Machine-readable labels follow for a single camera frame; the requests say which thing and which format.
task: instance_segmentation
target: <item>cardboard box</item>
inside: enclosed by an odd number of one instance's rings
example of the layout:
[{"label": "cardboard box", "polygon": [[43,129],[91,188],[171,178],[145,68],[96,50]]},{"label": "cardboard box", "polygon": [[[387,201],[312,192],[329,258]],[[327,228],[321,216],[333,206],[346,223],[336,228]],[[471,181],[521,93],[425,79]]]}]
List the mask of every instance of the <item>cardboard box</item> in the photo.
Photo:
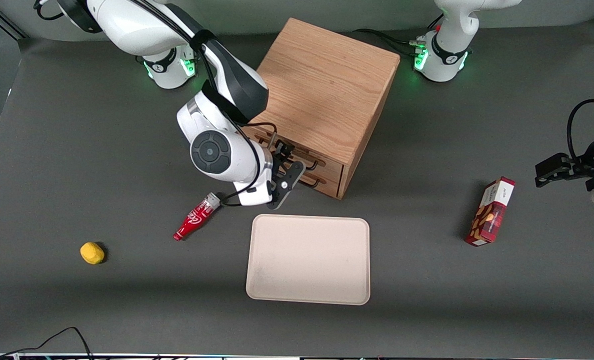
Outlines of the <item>cardboard box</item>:
[{"label": "cardboard box", "polygon": [[501,177],[486,187],[466,243],[479,247],[495,242],[514,188],[515,182],[506,177]]}]

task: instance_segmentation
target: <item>gray table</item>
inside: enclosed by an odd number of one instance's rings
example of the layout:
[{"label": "gray table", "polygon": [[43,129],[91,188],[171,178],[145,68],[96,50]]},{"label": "gray table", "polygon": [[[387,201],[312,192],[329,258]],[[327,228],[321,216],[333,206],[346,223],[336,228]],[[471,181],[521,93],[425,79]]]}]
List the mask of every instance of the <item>gray table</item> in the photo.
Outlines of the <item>gray table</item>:
[{"label": "gray table", "polygon": [[[224,43],[256,66],[273,39]],[[111,43],[21,43],[0,120],[0,352],[78,326],[97,353],[594,358],[594,205],[582,181],[533,183],[594,98],[594,21],[485,29],[473,47],[446,84],[404,59],[346,198],[301,186],[279,211],[370,223],[372,296],[353,307],[247,297],[263,206],[172,239],[230,190],[194,169],[175,119],[201,80],[164,91]],[[581,151],[594,105],[577,121]],[[517,181],[504,224],[473,248],[462,239],[499,176]],[[106,264],[82,261],[88,241]],[[63,335],[46,351],[82,347]]]}]

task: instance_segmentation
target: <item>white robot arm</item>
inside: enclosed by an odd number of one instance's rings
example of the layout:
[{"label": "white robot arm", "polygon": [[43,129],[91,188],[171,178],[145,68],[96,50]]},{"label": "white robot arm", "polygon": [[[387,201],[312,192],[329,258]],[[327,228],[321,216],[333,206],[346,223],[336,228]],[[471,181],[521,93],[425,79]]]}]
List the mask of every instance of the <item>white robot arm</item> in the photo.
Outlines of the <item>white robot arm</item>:
[{"label": "white robot arm", "polygon": [[590,178],[585,182],[585,187],[590,192],[591,200],[594,203],[594,141],[588,146],[585,153],[577,156],[571,136],[575,114],[583,105],[590,103],[594,103],[594,98],[580,102],[568,117],[566,133],[570,157],[566,153],[560,152],[535,165],[535,172],[537,173],[535,185],[541,188],[559,180]]},{"label": "white robot arm", "polygon": [[143,57],[147,68],[157,73],[155,82],[171,85],[164,88],[179,86],[189,78],[183,71],[183,56],[192,50],[202,54],[217,74],[213,80],[207,66],[210,81],[177,112],[194,166],[211,178],[232,182],[244,206],[281,205],[305,167],[295,162],[290,170],[284,168],[286,175],[277,186],[279,166],[290,155],[290,147],[271,153],[241,132],[240,125],[263,112],[268,103],[268,87],[255,70],[174,4],[155,0],[57,2],[80,29],[103,31],[121,50]]},{"label": "white robot arm", "polygon": [[480,29],[480,10],[514,7],[522,0],[434,0],[443,11],[439,32],[432,29],[419,36],[426,43],[414,69],[434,82],[448,82],[464,67],[468,46]]}]

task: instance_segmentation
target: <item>yellow sponge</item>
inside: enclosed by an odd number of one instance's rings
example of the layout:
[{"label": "yellow sponge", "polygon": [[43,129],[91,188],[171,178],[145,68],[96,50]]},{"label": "yellow sponge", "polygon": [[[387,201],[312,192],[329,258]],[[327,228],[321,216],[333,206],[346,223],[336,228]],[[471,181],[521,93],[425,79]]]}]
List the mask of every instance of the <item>yellow sponge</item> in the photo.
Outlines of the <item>yellow sponge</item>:
[{"label": "yellow sponge", "polygon": [[105,256],[102,248],[100,248],[96,243],[83,244],[83,246],[79,249],[79,253],[88,264],[92,265],[103,262]]}]

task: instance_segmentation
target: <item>wooden box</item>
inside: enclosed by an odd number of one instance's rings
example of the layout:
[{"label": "wooden box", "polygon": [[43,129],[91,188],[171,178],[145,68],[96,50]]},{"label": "wooden box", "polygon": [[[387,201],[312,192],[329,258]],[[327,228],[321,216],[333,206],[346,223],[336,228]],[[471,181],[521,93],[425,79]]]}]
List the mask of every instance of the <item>wooden box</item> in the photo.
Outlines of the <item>wooden box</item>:
[{"label": "wooden box", "polygon": [[[267,109],[251,123],[277,125],[307,167],[306,185],[342,199],[393,83],[400,57],[290,18],[257,69],[268,85]],[[266,127],[246,134],[268,143]]]}]

